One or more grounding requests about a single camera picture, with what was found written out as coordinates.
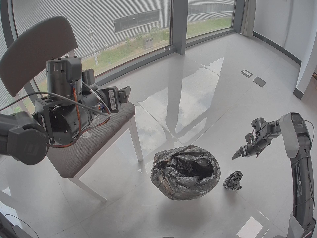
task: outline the crumpled black plastic bag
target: crumpled black plastic bag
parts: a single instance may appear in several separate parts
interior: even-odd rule
[[[190,200],[211,191],[220,179],[215,157],[206,150],[184,146],[155,154],[152,183],[172,200]]]
[[[241,171],[233,172],[230,176],[224,180],[223,186],[229,190],[239,190],[242,188],[240,186],[240,181],[243,176],[243,173]]]

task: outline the beige curtain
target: beige curtain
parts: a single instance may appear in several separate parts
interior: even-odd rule
[[[256,0],[245,0],[241,33],[245,36],[253,35],[254,18],[256,16]]]

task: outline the brown chair seat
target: brown chair seat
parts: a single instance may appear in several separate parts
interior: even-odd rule
[[[47,157],[61,177],[73,178],[89,160],[116,134],[135,114],[132,103],[121,105],[118,113],[112,113],[108,123],[89,131],[90,138],[80,138],[68,148],[50,148]],[[97,117],[92,126],[106,119]]]

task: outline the building window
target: building window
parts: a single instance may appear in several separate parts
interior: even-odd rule
[[[220,11],[233,11],[233,4],[199,4],[188,6],[188,15]]]
[[[127,17],[118,18],[113,21],[115,32],[120,32],[134,26],[141,26],[147,23],[159,21],[159,10],[149,10]]]

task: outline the tiled floor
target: tiled floor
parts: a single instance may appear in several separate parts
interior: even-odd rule
[[[240,74],[243,69],[253,76]],[[82,177],[108,201],[61,178],[47,158],[26,166],[7,157],[0,158],[0,211],[43,238],[229,238],[238,237],[250,217],[263,226],[257,238],[286,236],[293,193],[282,137],[257,159],[231,157],[257,117],[272,121],[292,111],[317,124],[317,81],[299,101],[292,94],[298,74],[299,65],[282,53],[235,33],[143,66],[109,85],[131,86],[144,160],[138,163],[126,132]],[[266,81],[263,88],[253,83],[256,76]],[[154,154],[189,144],[216,157],[221,180],[201,198],[172,201],[149,179]],[[244,174],[238,192],[222,186],[235,170]]]

